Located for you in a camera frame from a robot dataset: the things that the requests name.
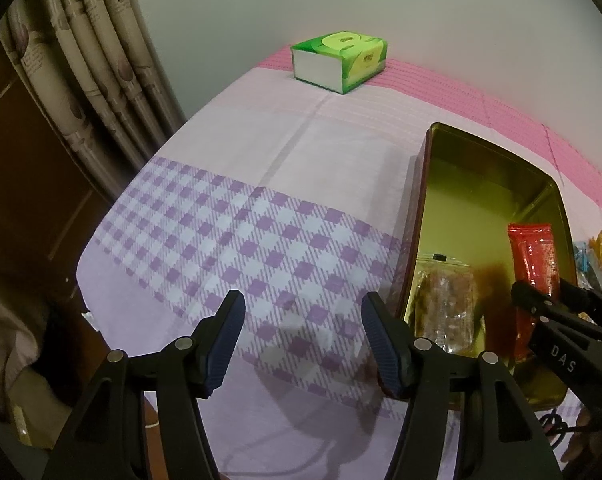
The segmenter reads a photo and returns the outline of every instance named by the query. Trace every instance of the green and yellow box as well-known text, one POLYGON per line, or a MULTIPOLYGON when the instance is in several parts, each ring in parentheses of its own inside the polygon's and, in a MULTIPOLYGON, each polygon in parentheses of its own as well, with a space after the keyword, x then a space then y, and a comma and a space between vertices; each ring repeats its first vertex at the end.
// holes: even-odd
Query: green and yellow box
POLYGON ((345 94, 385 68, 387 41, 341 31, 292 47, 294 77, 345 94))

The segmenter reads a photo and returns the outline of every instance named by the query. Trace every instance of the pink striped fabric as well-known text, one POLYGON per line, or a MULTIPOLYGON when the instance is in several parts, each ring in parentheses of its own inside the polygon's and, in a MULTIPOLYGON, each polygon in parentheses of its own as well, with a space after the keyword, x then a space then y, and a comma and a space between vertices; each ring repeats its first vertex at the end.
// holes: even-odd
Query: pink striped fabric
MULTIPOLYGON (((258 64, 292 72, 289 47, 258 64)), ((493 128, 548 160, 602 209, 602 174, 567 140, 544 124, 476 88, 410 63, 388 59, 386 69, 366 82, 391 88, 476 123, 493 128)))

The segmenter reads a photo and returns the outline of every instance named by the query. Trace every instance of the red snack package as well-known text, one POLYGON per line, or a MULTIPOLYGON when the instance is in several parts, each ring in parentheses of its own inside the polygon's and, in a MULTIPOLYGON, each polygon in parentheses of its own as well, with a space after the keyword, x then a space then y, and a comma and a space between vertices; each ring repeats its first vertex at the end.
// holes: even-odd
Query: red snack package
MULTIPOLYGON (((559 295, 559 267, 550 224, 510 224, 508 236, 514 258, 514 277, 526 280, 543 294, 559 295)), ((527 343, 532 337, 535 318, 525 310, 516 309, 516 342, 514 360, 524 361, 530 353, 527 343)))

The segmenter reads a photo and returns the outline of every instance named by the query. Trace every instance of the silver screw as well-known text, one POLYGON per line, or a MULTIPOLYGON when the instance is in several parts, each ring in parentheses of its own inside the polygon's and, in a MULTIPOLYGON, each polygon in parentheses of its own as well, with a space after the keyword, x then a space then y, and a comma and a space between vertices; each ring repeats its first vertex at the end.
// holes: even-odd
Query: silver screw
POLYGON ((414 342, 414 348, 418 348, 419 350, 430 350, 430 348, 432 348, 432 343, 425 338, 419 337, 415 342, 414 342))
POLYGON ((121 359, 123 359, 124 355, 125 354, 122 350, 113 350, 108 354, 108 361, 110 361, 111 363, 117 363, 121 359))
POLYGON ((498 363, 498 356, 494 352, 484 352, 483 360, 487 364, 495 365, 496 363, 498 363))
POLYGON ((189 337, 179 337, 175 342, 174 346, 179 350, 187 350, 192 346, 192 340, 189 337))

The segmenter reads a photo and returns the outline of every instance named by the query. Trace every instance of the white wall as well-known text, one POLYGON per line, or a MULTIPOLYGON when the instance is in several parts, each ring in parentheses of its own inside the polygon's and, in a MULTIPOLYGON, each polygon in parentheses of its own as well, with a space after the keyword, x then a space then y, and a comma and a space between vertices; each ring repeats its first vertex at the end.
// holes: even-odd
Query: white wall
POLYGON ((602 17, 590 0, 138 0, 186 117, 281 46, 339 29, 543 121, 602 170, 602 17))

